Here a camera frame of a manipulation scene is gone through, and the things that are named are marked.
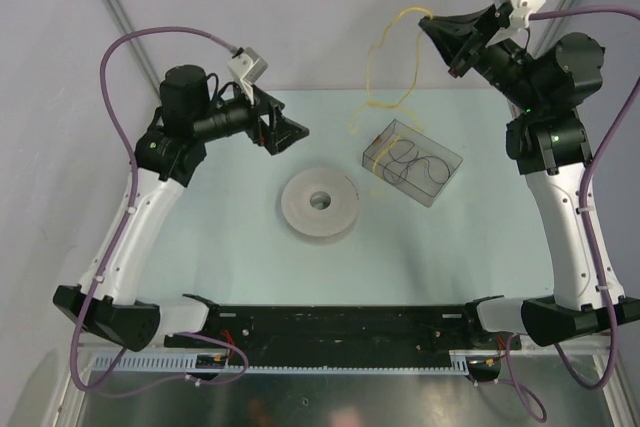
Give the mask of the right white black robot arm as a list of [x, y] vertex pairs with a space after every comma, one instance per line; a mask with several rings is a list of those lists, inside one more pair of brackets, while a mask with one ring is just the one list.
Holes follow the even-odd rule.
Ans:
[[539, 57], [510, 38], [494, 42], [507, 26], [503, 7], [423, 17], [419, 26], [451, 76], [475, 70], [519, 109], [506, 126], [506, 153], [535, 199], [552, 260], [551, 295], [468, 303], [474, 315], [461, 323], [463, 340], [484, 348], [502, 332], [549, 346], [638, 321], [639, 301], [626, 295], [608, 260], [586, 176], [595, 157], [577, 114], [602, 86], [604, 47], [579, 32]]

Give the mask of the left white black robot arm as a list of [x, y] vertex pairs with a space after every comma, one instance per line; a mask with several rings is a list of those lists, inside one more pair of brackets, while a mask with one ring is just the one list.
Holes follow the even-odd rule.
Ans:
[[144, 302], [139, 285], [146, 259], [167, 215], [206, 157], [206, 143], [244, 133], [277, 155], [308, 136], [286, 118], [282, 102], [240, 86], [231, 98], [210, 95], [209, 76], [195, 65], [177, 66], [160, 84], [161, 104], [134, 149], [135, 169], [119, 213], [94, 264], [74, 286], [59, 286], [54, 305], [83, 332], [139, 352], [157, 336], [186, 332], [197, 345], [214, 344], [221, 323], [212, 302], [185, 294], [165, 304]]

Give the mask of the white plastic spool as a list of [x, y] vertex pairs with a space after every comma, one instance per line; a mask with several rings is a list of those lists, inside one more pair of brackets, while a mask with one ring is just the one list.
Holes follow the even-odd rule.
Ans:
[[280, 209], [289, 229], [312, 245], [340, 242], [359, 218], [359, 194], [342, 171], [312, 168], [293, 176], [284, 186]]

